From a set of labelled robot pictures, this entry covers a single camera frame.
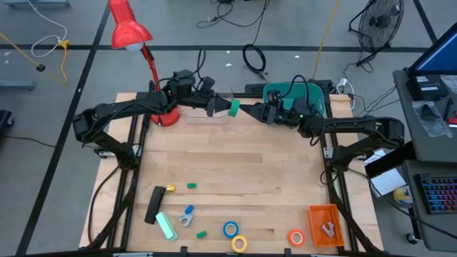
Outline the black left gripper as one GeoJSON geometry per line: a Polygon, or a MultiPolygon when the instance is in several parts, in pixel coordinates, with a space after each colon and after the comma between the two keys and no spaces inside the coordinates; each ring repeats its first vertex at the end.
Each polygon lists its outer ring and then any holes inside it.
{"type": "MultiPolygon", "coordinates": [[[[206,106],[206,115],[208,117],[214,116],[216,106],[217,107],[231,107],[231,102],[226,99],[222,99],[222,98],[216,99],[216,97],[214,97],[214,96],[210,97],[208,100],[207,106],[206,106]]],[[[230,113],[231,113],[231,109],[228,108],[228,109],[218,111],[216,114],[218,116],[230,116],[230,113]]]]}

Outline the black stapler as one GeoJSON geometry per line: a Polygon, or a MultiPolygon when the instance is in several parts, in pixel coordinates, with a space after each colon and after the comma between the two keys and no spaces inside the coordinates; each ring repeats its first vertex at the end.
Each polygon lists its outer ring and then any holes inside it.
{"type": "Polygon", "coordinates": [[[161,202],[165,195],[166,188],[163,186],[155,186],[150,197],[150,201],[146,210],[144,222],[148,224],[155,224],[156,215],[159,212],[161,202]]]}

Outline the blue tape roll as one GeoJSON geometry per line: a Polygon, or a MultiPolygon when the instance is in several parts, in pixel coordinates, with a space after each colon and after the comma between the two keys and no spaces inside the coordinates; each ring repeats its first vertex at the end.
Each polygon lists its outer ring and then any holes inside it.
{"type": "Polygon", "coordinates": [[[223,226],[223,233],[227,238],[234,238],[239,233],[238,224],[235,221],[228,221],[223,226]]]}

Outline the orange tape roll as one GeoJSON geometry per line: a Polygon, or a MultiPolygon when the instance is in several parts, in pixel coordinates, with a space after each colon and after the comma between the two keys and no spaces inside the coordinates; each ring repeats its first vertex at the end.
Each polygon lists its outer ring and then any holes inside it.
{"type": "Polygon", "coordinates": [[[288,242],[294,246],[299,247],[305,244],[305,236],[303,231],[300,229],[293,229],[288,232],[287,235],[288,242]]]}

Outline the mint green stapler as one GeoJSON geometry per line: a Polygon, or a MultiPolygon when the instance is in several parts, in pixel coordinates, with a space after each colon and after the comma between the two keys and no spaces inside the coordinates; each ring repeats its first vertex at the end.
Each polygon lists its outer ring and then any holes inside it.
{"type": "Polygon", "coordinates": [[[156,221],[159,223],[159,226],[164,233],[166,240],[175,241],[178,238],[174,227],[171,225],[171,222],[164,212],[156,214],[156,221]]]}

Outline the yellow tape roll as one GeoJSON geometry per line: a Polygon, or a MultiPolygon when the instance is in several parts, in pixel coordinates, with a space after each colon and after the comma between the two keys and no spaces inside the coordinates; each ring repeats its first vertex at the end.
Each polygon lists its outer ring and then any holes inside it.
{"type": "Polygon", "coordinates": [[[237,235],[232,238],[231,247],[236,253],[244,253],[248,248],[248,241],[245,236],[237,235]]]}

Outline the clear plastic bin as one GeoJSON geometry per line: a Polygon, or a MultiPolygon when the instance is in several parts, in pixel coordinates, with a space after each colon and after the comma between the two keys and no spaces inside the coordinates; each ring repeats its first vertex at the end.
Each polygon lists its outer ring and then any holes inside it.
{"type": "MultiPolygon", "coordinates": [[[[214,93],[210,97],[222,98],[218,94],[214,93]]],[[[192,125],[221,125],[229,122],[228,116],[218,116],[218,111],[228,109],[230,107],[215,107],[215,113],[213,117],[206,115],[206,106],[209,98],[199,96],[197,93],[191,93],[190,96],[178,97],[179,104],[179,115],[186,124],[192,125]]]]}

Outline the teal plastic bin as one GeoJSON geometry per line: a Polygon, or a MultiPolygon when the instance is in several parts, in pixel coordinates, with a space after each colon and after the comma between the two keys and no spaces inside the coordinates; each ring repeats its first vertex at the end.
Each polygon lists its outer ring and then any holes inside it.
{"type": "MultiPolygon", "coordinates": [[[[281,95],[284,95],[291,83],[270,83],[263,88],[263,102],[268,102],[268,92],[279,91],[281,95]]],[[[310,90],[309,103],[314,106],[320,114],[324,115],[326,112],[324,96],[321,88],[312,83],[308,83],[308,89],[310,90]]],[[[306,89],[305,83],[295,83],[289,92],[289,94],[283,99],[283,108],[290,111],[293,108],[293,102],[295,99],[306,101],[308,90],[306,89]]]]}

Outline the white power adapter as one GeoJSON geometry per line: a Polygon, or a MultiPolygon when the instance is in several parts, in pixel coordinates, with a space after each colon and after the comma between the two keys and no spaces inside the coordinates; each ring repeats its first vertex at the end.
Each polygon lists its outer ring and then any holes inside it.
{"type": "Polygon", "coordinates": [[[354,94],[354,89],[352,84],[346,78],[342,78],[336,86],[338,94],[344,94],[344,89],[346,86],[350,88],[350,94],[354,94]]]}

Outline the red desk lamp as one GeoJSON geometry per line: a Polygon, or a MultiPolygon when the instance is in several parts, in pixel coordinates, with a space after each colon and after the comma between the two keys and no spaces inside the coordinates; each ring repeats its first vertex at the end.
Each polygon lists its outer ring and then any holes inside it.
{"type": "Polygon", "coordinates": [[[155,58],[146,46],[153,36],[149,30],[140,24],[128,0],[109,0],[109,10],[114,18],[115,29],[111,36],[111,48],[128,51],[140,51],[151,70],[153,81],[149,86],[151,90],[161,89],[155,65],[155,58]]]}

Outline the orange mesh basket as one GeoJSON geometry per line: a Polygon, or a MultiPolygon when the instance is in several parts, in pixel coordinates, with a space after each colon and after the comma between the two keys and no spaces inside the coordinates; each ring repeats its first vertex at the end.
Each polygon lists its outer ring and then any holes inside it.
{"type": "Polygon", "coordinates": [[[314,246],[340,247],[345,245],[336,204],[309,206],[308,219],[314,246]],[[333,238],[328,237],[321,229],[321,225],[329,221],[334,224],[335,236],[333,238]]]}

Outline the white paper sheet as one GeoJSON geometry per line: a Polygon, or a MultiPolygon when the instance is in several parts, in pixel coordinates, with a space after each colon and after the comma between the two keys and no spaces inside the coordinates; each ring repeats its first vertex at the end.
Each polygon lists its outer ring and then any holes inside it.
{"type": "Polygon", "coordinates": [[[384,196],[407,183],[398,171],[393,168],[371,179],[371,191],[376,198],[384,196]]]}

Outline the grey side desk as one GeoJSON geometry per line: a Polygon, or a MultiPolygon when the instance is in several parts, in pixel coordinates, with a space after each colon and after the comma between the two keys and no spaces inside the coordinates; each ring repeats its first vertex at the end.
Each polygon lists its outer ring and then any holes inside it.
{"type": "MultiPolygon", "coordinates": [[[[402,163],[407,182],[410,183],[413,196],[413,209],[416,217],[431,225],[457,236],[457,212],[445,214],[429,214],[422,199],[418,177],[420,175],[450,176],[457,175],[457,128],[452,128],[452,137],[430,137],[422,126],[415,111],[413,99],[407,88],[408,76],[404,70],[393,72],[393,80],[397,88],[401,106],[411,136],[415,159],[402,163]]],[[[419,231],[425,247],[430,251],[457,253],[457,239],[420,224],[419,231]]]]}

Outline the clear plastic bag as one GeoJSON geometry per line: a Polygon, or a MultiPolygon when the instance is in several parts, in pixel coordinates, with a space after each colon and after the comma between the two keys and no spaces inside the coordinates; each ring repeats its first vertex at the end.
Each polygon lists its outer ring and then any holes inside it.
{"type": "Polygon", "coordinates": [[[453,133],[443,120],[434,102],[413,101],[412,107],[422,127],[431,138],[439,136],[453,137],[453,133]]]}

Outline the rainbow backlit keyboard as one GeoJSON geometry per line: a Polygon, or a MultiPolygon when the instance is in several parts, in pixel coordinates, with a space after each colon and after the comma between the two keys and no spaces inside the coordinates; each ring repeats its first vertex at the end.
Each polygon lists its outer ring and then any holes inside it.
{"type": "Polygon", "coordinates": [[[415,180],[429,214],[457,213],[457,173],[417,174],[415,180]]]}

